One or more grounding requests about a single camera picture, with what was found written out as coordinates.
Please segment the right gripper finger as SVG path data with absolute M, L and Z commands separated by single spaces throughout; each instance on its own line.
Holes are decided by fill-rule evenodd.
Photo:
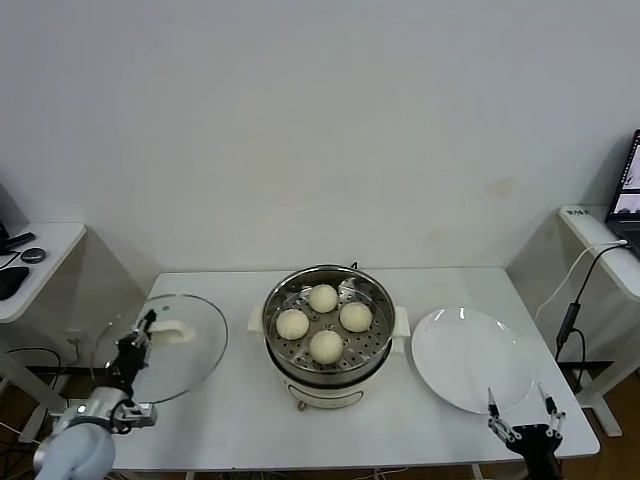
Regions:
M 566 419 L 566 413 L 560 411 L 555 403 L 553 397 L 544 389 L 541 383 L 537 384 L 538 391 L 544 403 L 546 413 L 548 415 L 548 426 L 546 429 L 546 436 L 550 438 L 562 437 L 562 426 Z
M 520 439 L 520 434 L 501 418 L 500 411 L 491 388 L 488 388 L 487 392 L 489 413 L 488 427 L 503 443 L 514 443 L 516 440 Z

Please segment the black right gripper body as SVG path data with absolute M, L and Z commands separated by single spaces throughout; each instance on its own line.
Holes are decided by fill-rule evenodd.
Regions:
M 555 452 L 562 435 L 546 424 L 518 425 L 507 440 L 507 448 L 520 455 L 532 480 L 561 480 L 563 478 Z

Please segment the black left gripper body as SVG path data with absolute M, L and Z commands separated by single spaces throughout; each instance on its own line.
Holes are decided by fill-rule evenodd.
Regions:
M 137 374 L 147 366 L 149 343 L 132 345 L 132 333 L 117 343 L 118 354 L 112 362 L 112 381 L 115 385 L 132 385 Z

